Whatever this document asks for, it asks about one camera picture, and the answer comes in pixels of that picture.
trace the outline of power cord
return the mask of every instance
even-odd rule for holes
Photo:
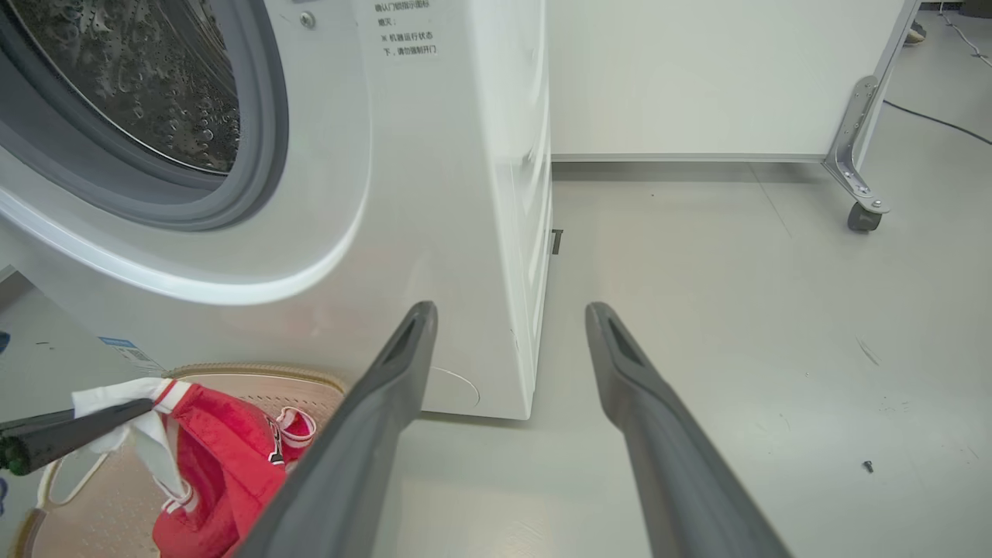
[[[906,108],[904,106],[899,106],[898,104],[896,104],[894,102],[891,102],[888,99],[884,99],[884,100],[882,100],[882,102],[884,102],[885,104],[888,104],[889,106],[891,106],[893,108],[898,108],[899,110],[902,110],[903,112],[909,112],[910,114],[913,114],[913,115],[918,116],[920,118],[925,118],[927,120],[932,120],[933,122],[936,122],[937,124],[943,124],[944,126],[948,126],[948,127],[954,128],[955,130],[957,130],[959,132],[964,132],[964,133],[968,134],[969,136],[971,136],[971,137],[973,137],[973,138],[975,138],[975,139],[977,139],[979,141],[983,141],[983,142],[985,142],[985,143],[987,143],[989,145],[992,145],[992,140],[989,140],[987,138],[984,138],[984,137],[982,137],[982,136],[980,136],[980,135],[972,132],[971,130],[966,130],[966,129],[958,126],[957,124],[951,124],[950,122],[944,122],[943,120],[940,120],[939,118],[933,118],[932,116],[926,116],[925,114],[920,114],[919,112],[916,112],[915,110],[910,110],[909,108]]]
[[[971,47],[971,50],[975,52],[975,54],[973,54],[971,56],[973,56],[976,59],[978,59],[978,60],[982,61],[983,63],[985,63],[985,66],[987,66],[989,68],[992,68],[992,63],[989,62],[989,58],[987,56],[983,55],[981,53],[981,51],[978,50],[978,47],[975,47],[975,44],[974,43],[972,43],[971,41],[968,41],[968,38],[964,36],[964,33],[956,25],[950,23],[950,20],[947,19],[947,16],[943,15],[943,4],[944,4],[943,2],[940,2],[940,9],[937,11],[937,13],[940,14],[940,17],[943,18],[943,21],[944,22],[946,22],[947,27],[954,28],[954,31],[957,32],[957,34],[961,37],[961,39],[965,43],[967,43],[969,47]]]

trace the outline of washing machine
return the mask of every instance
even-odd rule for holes
[[[0,5],[2,248],[136,373],[354,381],[432,300],[424,408],[530,416],[544,0]]]

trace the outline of floor mark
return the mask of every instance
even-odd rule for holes
[[[882,364],[881,362],[879,362],[878,356],[871,350],[870,347],[868,347],[868,344],[861,341],[861,338],[857,338],[857,340],[858,340],[858,346],[861,347],[861,352],[864,352],[865,356],[867,356],[869,360],[874,362],[876,366],[881,366]]]
[[[758,175],[754,173],[754,169],[751,169],[751,174],[754,175],[754,180],[758,180]],[[761,181],[758,181],[758,186],[761,187],[761,193],[765,195],[765,199],[768,200],[768,203],[772,206],[772,210],[775,212],[775,216],[779,218],[779,222],[782,224],[782,228],[786,230],[786,234],[789,236],[789,238],[792,238],[793,232],[789,230],[789,226],[786,225],[786,220],[782,218],[782,214],[779,213],[779,209],[775,207],[775,202],[772,202],[772,199],[768,196],[768,192],[765,192],[765,185],[761,184]]]

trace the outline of caster wheel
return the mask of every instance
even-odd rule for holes
[[[873,213],[863,208],[861,204],[854,204],[851,213],[847,216],[847,228],[857,232],[875,230],[880,222],[882,222],[881,213]]]

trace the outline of white cloth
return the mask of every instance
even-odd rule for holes
[[[171,380],[162,378],[141,378],[116,385],[76,391],[72,394],[75,417],[84,417],[101,409],[121,405],[135,399],[148,398],[155,401],[170,382]],[[156,409],[169,404],[168,411],[171,411],[188,388],[188,383],[176,382],[166,400],[162,401]],[[109,434],[94,440],[86,447],[98,454],[112,452],[119,448],[131,434],[135,436],[135,451],[138,453],[138,457],[159,482],[159,486],[164,491],[169,492],[169,496],[172,498],[187,499],[189,484],[180,477],[175,448],[170,444],[166,428],[162,424],[162,417],[159,416],[158,412],[145,413],[128,421]]]

